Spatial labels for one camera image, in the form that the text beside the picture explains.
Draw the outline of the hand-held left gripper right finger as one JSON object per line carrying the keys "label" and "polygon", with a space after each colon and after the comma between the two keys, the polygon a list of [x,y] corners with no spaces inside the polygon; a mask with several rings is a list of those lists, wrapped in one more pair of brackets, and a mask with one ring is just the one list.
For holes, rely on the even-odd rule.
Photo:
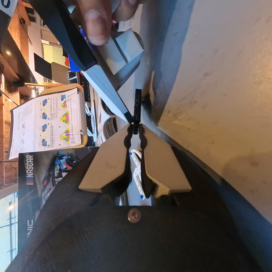
{"label": "hand-held left gripper right finger", "polygon": [[141,183],[146,198],[192,190],[171,146],[140,124]]}

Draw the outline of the black patterned toy beam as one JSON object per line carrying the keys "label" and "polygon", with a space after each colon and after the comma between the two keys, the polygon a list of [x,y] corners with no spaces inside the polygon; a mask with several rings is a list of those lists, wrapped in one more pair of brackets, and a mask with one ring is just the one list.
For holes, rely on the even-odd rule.
{"label": "black patterned toy beam", "polygon": [[141,121],[141,101],[142,101],[142,90],[135,90],[135,102],[134,102],[134,122],[133,125],[139,125]]}

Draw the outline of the laminated instruction sheet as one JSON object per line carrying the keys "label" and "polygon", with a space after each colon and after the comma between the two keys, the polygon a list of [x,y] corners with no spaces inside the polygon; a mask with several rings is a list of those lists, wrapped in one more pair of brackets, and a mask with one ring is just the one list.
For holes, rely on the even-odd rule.
{"label": "laminated instruction sheet", "polygon": [[20,153],[51,151],[49,134],[47,99],[32,98],[11,110],[11,132],[8,159],[12,160]]}

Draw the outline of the black flat panel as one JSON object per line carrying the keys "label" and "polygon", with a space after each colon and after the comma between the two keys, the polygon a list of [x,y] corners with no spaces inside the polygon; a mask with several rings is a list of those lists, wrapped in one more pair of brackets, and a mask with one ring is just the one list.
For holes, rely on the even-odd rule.
{"label": "black flat panel", "polygon": [[47,62],[36,53],[34,53],[33,55],[35,72],[39,73],[41,76],[47,78],[48,80],[53,80],[51,63]]}

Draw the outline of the toy car box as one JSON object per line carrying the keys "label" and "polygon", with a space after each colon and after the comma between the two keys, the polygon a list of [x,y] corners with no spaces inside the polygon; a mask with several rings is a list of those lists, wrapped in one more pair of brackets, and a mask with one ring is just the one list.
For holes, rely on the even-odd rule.
{"label": "toy car box", "polygon": [[18,252],[27,243],[34,224],[56,186],[98,147],[83,147],[19,154]]}

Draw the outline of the person's right hand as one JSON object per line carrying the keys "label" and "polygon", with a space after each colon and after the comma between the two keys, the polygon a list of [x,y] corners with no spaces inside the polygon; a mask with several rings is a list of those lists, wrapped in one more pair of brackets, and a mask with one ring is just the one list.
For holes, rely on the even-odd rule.
{"label": "person's right hand", "polygon": [[74,22],[80,25],[88,41],[96,46],[105,44],[111,32],[112,20],[125,22],[136,13],[145,0],[122,0],[112,12],[111,0],[73,0],[75,8],[71,14]]}

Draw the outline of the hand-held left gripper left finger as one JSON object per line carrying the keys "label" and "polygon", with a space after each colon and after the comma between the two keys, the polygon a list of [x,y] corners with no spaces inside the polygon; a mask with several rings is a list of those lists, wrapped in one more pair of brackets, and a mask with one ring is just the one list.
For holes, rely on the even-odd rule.
{"label": "hand-held left gripper left finger", "polygon": [[98,149],[79,189],[92,193],[123,193],[131,172],[131,124],[111,136]]}

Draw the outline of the grey desk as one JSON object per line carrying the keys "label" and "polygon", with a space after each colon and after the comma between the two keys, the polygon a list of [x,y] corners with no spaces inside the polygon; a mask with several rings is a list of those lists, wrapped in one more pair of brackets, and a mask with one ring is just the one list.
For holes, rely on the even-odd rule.
{"label": "grey desk", "polygon": [[271,222],[271,1],[147,1],[119,23],[144,43],[119,89],[151,92],[153,121]]}

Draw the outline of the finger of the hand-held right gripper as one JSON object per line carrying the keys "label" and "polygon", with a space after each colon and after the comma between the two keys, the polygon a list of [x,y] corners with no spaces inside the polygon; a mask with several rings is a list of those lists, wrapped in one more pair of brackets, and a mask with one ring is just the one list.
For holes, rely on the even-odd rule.
{"label": "finger of the hand-held right gripper", "polygon": [[82,43],[82,72],[109,109],[123,120],[132,123],[133,116],[118,90],[133,74],[133,61],[125,63],[125,66],[113,75],[97,48],[92,50],[85,40]]}
{"label": "finger of the hand-held right gripper", "polygon": [[128,29],[116,37],[116,42],[127,63],[132,62],[144,52],[141,43],[132,29]]}

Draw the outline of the open instruction booklet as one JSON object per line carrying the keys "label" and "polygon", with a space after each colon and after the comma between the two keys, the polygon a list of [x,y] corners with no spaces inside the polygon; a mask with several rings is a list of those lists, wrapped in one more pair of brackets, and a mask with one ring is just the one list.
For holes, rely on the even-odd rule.
{"label": "open instruction booklet", "polygon": [[116,116],[99,97],[97,110],[97,141],[99,147],[117,132]]}

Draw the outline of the blue plastic bin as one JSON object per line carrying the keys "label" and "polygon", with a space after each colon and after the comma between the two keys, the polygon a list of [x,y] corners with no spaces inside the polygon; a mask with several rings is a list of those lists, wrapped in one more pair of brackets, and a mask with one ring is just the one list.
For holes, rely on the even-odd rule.
{"label": "blue plastic bin", "polygon": [[75,62],[72,60],[72,58],[68,55],[69,59],[69,65],[70,65],[70,70],[72,72],[81,72],[81,70],[78,68],[78,66],[75,64]]}

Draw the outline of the tan board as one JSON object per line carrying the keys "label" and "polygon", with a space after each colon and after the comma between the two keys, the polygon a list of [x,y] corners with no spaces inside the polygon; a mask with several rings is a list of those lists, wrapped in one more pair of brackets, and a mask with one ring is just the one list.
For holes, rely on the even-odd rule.
{"label": "tan board", "polygon": [[47,99],[47,122],[53,143],[50,150],[82,148],[88,140],[83,87],[77,83],[58,84],[41,92],[37,98]]}

